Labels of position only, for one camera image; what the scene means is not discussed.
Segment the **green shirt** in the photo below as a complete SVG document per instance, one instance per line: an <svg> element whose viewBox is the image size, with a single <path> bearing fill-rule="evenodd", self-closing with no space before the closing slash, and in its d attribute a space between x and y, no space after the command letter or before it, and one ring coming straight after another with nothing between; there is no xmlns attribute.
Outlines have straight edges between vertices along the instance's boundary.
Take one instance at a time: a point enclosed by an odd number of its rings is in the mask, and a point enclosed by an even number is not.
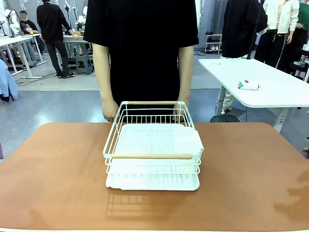
<svg viewBox="0 0 309 232"><path fill-rule="evenodd" d="M309 31L309 5L302 2L299 4L298 23L303 25L301 29Z"/></svg>

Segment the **white jacket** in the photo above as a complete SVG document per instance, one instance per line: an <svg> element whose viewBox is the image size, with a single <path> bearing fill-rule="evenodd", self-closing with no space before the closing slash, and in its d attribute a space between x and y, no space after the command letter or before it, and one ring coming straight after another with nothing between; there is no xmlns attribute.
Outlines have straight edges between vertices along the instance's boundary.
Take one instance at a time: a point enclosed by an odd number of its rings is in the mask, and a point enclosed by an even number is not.
<svg viewBox="0 0 309 232"><path fill-rule="evenodd" d="M277 27L279 2L280 0L265 0L263 5L268 16L267 25L270 30ZM295 31L298 22L298 12L298 0L286 0L284 2L279 20L278 34L286 34L289 29Z"/></svg>

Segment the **shoe rack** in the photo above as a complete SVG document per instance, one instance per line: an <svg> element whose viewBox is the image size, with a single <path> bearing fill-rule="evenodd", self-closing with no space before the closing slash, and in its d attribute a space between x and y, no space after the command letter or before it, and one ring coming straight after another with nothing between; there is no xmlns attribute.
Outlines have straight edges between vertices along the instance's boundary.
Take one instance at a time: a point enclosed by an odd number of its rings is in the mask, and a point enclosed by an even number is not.
<svg viewBox="0 0 309 232"><path fill-rule="evenodd" d="M218 50L211 50L213 46L218 46ZM218 54L222 52L222 34L206 35L205 54L215 52L217 52Z"/></svg>

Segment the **black t-shirt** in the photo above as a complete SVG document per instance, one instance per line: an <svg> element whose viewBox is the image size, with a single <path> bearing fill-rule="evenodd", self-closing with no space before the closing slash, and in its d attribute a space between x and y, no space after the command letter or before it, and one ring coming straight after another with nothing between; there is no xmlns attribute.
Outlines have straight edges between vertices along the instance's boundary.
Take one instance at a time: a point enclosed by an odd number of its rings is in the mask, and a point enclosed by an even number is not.
<svg viewBox="0 0 309 232"><path fill-rule="evenodd" d="M180 47L198 44L194 0L89 0L84 40L111 56L112 96L176 101Z"/></svg>
<svg viewBox="0 0 309 232"><path fill-rule="evenodd" d="M30 34L28 31L26 31L27 27L32 28L32 30L38 30L36 25L29 19L27 21L20 20L19 25L25 35Z"/></svg>

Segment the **white dish rack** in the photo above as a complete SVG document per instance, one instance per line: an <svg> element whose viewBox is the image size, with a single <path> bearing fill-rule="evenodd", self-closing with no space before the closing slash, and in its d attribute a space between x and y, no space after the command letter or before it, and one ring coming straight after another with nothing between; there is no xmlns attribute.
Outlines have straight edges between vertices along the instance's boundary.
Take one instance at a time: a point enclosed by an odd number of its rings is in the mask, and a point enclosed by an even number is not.
<svg viewBox="0 0 309 232"><path fill-rule="evenodd" d="M157 107L163 104L171 107ZM131 109L129 105L157 108ZM152 115L158 110L167 114ZM203 150L184 102L124 101L103 150L106 186L122 190L196 190Z"/></svg>

